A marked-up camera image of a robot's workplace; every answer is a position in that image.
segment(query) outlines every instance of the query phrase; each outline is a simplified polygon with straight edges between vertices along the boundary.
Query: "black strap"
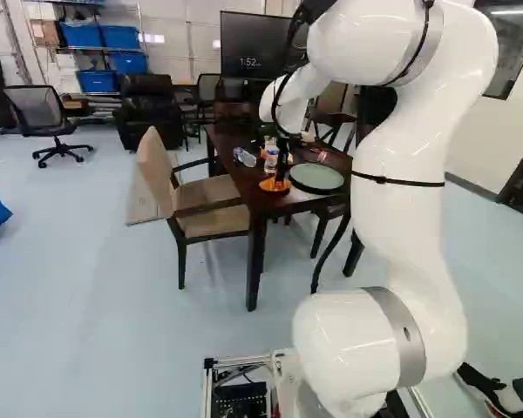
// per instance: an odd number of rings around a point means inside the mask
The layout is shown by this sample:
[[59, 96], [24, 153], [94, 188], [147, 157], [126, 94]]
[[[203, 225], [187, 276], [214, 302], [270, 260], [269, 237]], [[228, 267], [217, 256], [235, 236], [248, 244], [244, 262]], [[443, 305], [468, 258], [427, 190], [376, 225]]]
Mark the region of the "black strap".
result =
[[387, 82], [386, 84], [382, 84], [381, 87], [385, 87], [387, 85], [390, 85], [391, 83], [395, 83], [400, 78], [405, 77], [407, 74], [409, 74], [409, 69], [412, 67], [413, 64], [415, 64], [415, 61], [418, 58], [418, 55], [420, 55], [420, 51], [422, 50], [423, 46], [425, 46], [425, 40], [426, 35], [428, 35], [428, 29], [430, 26], [430, 8], [434, 5], [434, 0], [423, 0], [423, 6], [425, 8], [425, 26], [422, 30], [422, 35], [420, 36], [420, 41], [418, 41], [417, 49], [415, 50], [414, 55], [412, 56], [409, 63], [403, 68], [399, 74], [395, 78], [393, 78], [391, 81]]
[[411, 185], [413, 187], [444, 187], [445, 182], [441, 183], [432, 183], [428, 181], [410, 181], [410, 180], [399, 180], [399, 179], [388, 179], [385, 176], [372, 176], [371, 174], [364, 174], [362, 172], [350, 172], [353, 176], [360, 177], [362, 179], [372, 180], [378, 183], [379, 185], [384, 185], [386, 183], [392, 185]]

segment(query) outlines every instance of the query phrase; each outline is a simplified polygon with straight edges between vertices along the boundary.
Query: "monitor screen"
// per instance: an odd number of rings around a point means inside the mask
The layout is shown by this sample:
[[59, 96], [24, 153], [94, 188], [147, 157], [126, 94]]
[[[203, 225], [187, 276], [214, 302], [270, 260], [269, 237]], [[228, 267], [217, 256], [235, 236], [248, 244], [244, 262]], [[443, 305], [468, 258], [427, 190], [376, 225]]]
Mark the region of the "monitor screen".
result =
[[[231, 78], [274, 79], [283, 71], [290, 18], [221, 12], [221, 74]], [[297, 33], [287, 64], [302, 61], [308, 27]]]

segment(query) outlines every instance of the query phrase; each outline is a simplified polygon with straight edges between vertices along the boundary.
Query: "round plate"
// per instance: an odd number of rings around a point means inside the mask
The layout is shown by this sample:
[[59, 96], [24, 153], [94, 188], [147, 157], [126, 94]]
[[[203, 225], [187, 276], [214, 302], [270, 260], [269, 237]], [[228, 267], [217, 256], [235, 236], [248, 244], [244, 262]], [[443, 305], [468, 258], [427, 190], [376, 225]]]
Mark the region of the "round plate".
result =
[[314, 194], [329, 194], [345, 181], [340, 172], [313, 163], [295, 165], [290, 169], [289, 178], [295, 187]]

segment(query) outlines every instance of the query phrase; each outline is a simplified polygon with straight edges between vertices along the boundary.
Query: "shoe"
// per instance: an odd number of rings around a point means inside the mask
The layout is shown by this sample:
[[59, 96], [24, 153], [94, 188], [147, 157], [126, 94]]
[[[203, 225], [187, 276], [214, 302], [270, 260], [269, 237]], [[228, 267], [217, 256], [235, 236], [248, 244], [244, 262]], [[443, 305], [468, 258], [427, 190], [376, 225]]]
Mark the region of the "shoe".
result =
[[463, 363], [454, 375], [467, 392], [484, 402], [490, 416], [523, 418], [523, 402], [511, 386], [502, 383], [499, 379], [484, 376], [467, 363]]

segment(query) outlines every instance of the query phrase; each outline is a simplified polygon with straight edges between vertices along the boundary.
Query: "water bottle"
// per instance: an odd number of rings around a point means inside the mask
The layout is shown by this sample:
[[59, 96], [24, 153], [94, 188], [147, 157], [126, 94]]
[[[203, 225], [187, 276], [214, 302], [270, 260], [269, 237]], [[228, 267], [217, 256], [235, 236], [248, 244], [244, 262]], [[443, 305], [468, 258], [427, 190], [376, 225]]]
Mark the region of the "water bottle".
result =
[[234, 159], [243, 163], [246, 167], [255, 167], [257, 158], [243, 148], [236, 147], [233, 150]]
[[266, 149], [265, 164], [263, 170], [269, 175], [274, 175], [277, 171], [277, 159], [279, 157], [279, 148], [276, 146], [270, 146]]

